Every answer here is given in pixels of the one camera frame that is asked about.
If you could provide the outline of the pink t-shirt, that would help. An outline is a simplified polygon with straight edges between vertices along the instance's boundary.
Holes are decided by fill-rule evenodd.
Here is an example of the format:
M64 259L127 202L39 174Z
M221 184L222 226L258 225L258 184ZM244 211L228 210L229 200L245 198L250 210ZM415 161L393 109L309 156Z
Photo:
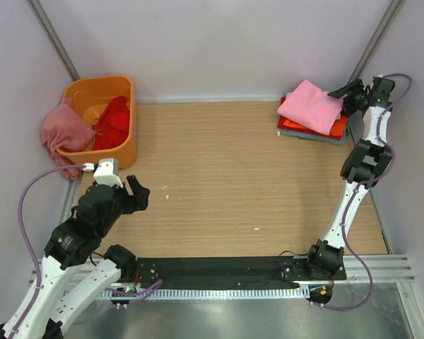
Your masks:
M303 80L286 95L277 113L308 129L329 135L335 121L341 117L342 99L328 95L309 80Z

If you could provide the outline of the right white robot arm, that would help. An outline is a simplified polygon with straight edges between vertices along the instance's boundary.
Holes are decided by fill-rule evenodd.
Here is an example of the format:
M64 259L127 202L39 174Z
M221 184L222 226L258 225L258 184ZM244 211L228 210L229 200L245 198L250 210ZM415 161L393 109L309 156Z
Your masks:
M328 93L329 97L343 100L342 115L363 113L364 131L341 168L345 184L329 228L307 254L305 269L315 279L328 279L340 271L348 248L347 234L356 212L394 159L394 151L387 143L387 127L395 85L389 76L377 76L372 79L372 85L364 85L357 79Z

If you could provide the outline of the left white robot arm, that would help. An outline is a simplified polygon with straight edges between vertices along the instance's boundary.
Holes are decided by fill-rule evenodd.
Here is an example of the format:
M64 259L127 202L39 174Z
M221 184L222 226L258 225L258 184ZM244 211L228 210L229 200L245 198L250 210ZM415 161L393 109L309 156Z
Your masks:
M70 279L99 247L121 215L148 207L150 191L135 176L126 184L94 182L55 227L35 266L36 279L14 315L0 324L0 338L61 338L73 320L110 284L136 273L136 257L111 246L88 278L61 300Z

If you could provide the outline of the folded grey t-shirt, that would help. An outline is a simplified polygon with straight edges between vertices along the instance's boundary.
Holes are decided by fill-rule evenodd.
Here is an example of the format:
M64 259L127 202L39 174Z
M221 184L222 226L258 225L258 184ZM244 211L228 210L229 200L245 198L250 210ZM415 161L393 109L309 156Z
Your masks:
M346 137L348 134L347 134L347 131L344 131L341 137L334 139L334 138L330 138L329 136L322 136L322 135L319 136L315 134L308 134L308 133L302 133L298 131L283 129L281 130L280 135L290 136L290 137L298 138L301 140L321 141L321 142L329 143L332 145L344 146L346 142Z

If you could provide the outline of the red shirt in basket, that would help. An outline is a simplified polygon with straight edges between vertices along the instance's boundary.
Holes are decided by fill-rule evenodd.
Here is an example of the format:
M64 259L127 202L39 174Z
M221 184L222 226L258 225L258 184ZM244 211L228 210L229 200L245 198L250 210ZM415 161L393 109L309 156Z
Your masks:
M93 150L108 150L123 144L129 135L129 124L127 97L113 98L95 125Z

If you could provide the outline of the dusty pink shirt on basket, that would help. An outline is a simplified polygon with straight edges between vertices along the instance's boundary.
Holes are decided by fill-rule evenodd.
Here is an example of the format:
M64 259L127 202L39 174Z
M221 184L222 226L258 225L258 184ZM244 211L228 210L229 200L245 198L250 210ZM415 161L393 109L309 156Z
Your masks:
M58 149L83 152L95 135L93 129L73 109L73 100L65 98L45 118L40 129L40 142L60 167L72 165Z

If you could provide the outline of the orange plastic basket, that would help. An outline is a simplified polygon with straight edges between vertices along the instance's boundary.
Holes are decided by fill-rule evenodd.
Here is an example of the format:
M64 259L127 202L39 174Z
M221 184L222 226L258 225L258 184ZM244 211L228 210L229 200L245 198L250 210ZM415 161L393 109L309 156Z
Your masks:
M60 155L74 164L97 163L114 158L126 169L137 157L137 113L134 109L134 84L126 76L83 78L64 91L74 112L95 132L79 151L60 148Z

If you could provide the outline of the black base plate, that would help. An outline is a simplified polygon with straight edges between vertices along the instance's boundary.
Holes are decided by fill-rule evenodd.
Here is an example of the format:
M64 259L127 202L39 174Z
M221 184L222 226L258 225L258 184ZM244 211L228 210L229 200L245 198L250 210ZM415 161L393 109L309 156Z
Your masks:
M139 258L130 273L129 279L137 278L142 288L161 280L165 290L279 290L347 278L344 268L314 272L301 256Z

